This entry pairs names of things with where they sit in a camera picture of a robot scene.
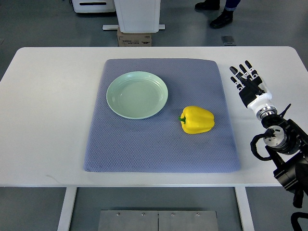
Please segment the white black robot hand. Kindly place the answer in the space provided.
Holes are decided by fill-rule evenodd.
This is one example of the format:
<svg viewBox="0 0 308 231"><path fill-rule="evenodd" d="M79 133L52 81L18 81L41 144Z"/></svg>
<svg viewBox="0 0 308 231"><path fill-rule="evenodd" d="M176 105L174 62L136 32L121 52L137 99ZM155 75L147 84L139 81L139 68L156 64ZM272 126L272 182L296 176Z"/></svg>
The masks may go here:
<svg viewBox="0 0 308 231"><path fill-rule="evenodd" d="M239 65L239 69L230 67L231 81L235 84L244 106L253 111L258 120L277 114L277 109L271 102L272 94L257 70L249 63Z"/></svg>

